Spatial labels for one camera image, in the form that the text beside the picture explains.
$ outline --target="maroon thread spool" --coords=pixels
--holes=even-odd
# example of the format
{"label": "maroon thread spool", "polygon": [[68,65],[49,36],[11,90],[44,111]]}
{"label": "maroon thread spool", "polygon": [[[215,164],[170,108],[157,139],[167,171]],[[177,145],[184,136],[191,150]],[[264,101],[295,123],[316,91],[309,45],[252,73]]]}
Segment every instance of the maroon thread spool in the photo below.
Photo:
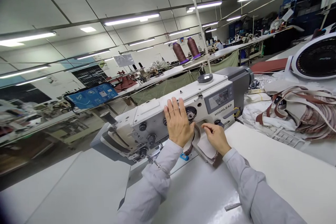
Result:
{"label": "maroon thread spool", "polygon": [[193,60],[201,56],[201,54],[200,54],[200,52],[197,48],[196,42],[192,37],[188,38],[187,44],[188,44],[188,47],[189,47],[189,50],[191,52]]}
{"label": "maroon thread spool", "polygon": [[182,47],[180,46],[180,44],[178,44],[177,42],[173,43],[173,51],[176,54],[177,59],[180,62],[180,65],[187,63],[189,60],[186,58],[186,56],[184,55],[184,52],[182,50]]}

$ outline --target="hand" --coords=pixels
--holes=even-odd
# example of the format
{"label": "hand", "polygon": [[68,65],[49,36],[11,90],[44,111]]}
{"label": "hand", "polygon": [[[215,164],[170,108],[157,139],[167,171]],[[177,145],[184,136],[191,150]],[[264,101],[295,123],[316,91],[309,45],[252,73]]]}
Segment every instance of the hand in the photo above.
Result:
{"label": "hand", "polygon": [[173,97],[172,100],[173,103],[168,99],[167,106],[163,110],[167,120],[169,139],[183,148],[194,133],[195,123],[192,122],[189,125],[183,99],[179,99],[180,109],[176,98]]}
{"label": "hand", "polygon": [[230,145],[227,143],[224,129],[221,126],[204,123],[201,126],[208,137],[209,142],[215,149],[224,156],[229,150],[231,150]]}

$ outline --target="right hand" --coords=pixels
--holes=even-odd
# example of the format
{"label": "right hand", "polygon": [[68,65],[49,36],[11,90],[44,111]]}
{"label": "right hand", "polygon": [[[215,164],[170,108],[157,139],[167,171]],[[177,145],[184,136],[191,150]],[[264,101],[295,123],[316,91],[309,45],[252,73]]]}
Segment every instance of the right hand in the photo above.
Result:
{"label": "right hand", "polygon": [[208,137],[211,145],[222,155],[224,156],[229,150],[231,150],[230,145],[227,143],[224,129],[221,126],[203,123],[201,126]]}

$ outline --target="thread spool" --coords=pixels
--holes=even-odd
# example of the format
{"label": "thread spool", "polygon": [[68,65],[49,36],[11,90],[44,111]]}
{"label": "thread spool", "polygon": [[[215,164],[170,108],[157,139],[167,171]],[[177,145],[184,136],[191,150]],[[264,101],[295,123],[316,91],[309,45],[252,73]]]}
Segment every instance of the thread spool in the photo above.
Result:
{"label": "thread spool", "polygon": [[197,48],[196,42],[192,37],[188,38],[187,44],[188,44],[188,47],[189,47],[189,50],[191,52],[193,60],[201,56],[201,54],[200,54],[200,52]]}
{"label": "thread spool", "polygon": [[189,61],[184,55],[182,47],[176,42],[173,43],[173,51],[176,54],[176,57],[179,60],[180,65],[187,63]]}
{"label": "thread spool", "polygon": [[117,121],[114,119],[113,116],[111,116],[111,113],[109,111],[103,113],[100,115],[100,118],[103,119],[103,121],[106,121],[110,124],[114,124],[116,123]]}

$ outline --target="highlead logo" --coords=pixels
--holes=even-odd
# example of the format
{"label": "highlead logo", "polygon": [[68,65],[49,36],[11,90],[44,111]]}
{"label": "highlead logo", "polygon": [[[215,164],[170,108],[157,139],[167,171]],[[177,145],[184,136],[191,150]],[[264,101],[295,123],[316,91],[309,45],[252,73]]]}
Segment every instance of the highlead logo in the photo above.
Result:
{"label": "highlead logo", "polygon": [[219,111],[215,114],[215,116],[218,115],[219,113],[223,112],[224,110],[228,109],[228,108],[231,107],[231,106],[232,106],[232,103],[231,103],[230,105],[226,106],[225,108],[222,108],[221,110],[219,110]]}

